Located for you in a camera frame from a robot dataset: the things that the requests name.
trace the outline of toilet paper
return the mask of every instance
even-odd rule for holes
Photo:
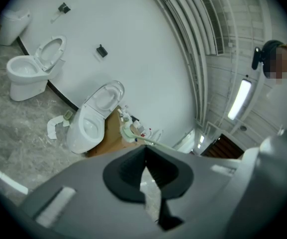
[[[48,121],[47,133],[50,139],[57,139],[55,126],[64,121],[64,116],[60,115]]]
[[[69,126],[70,124],[69,124],[69,120],[65,120],[64,119],[64,122],[63,122],[63,127],[67,127],[67,126]]]

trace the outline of toilet lid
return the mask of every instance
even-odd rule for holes
[[[42,43],[36,53],[35,58],[42,64],[43,71],[49,70],[64,54],[67,39],[63,35],[52,36]]]
[[[106,119],[117,107],[124,95],[124,86],[118,81],[112,81],[103,85],[85,104],[103,115]]]

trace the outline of white toilet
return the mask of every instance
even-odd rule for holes
[[[118,81],[112,81],[86,99],[68,129],[69,150],[80,154],[94,148],[103,140],[104,121],[117,107],[123,95],[124,86]]]
[[[45,91],[47,81],[53,79],[65,63],[60,58],[66,43],[66,37],[52,36],[39,46],[34,56],[18,56],[8,61],[9,95],[13,100],[23,101]]]
[[[0,45],[11,45],[31,21],[28,9],[3,10],[0,14]]]

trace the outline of black baseboard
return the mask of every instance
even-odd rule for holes
[[[22,52],[24,53],[24,55],[29,55],[23,42],[21,41],[21,39],[18,37],[17,39],[18,45],[20,47],[20,49],[22,50]],[[66,98],[50,81],[47,82],[47,86],[56,94],[60,97],[61,100],[63,100],[67,105],[69,105],[72,109],[74,109],[75,111],[78,110],[78,107],[75,106],[72,102],[70,102],[68,100],[68,98]]]

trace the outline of wall-mounted flush button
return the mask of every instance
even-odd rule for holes
[[[108,52],[105,50],[105,48],[102,47],[102,45],[100,45],[99,48],[97,48],[97,52],[101,55],[101,57],[105,57],[106,55],[108,55]]]
[[[70,8],[65,3],[63,3],[61,6],[58,7],[58,10],[66,14],[70,11]]]

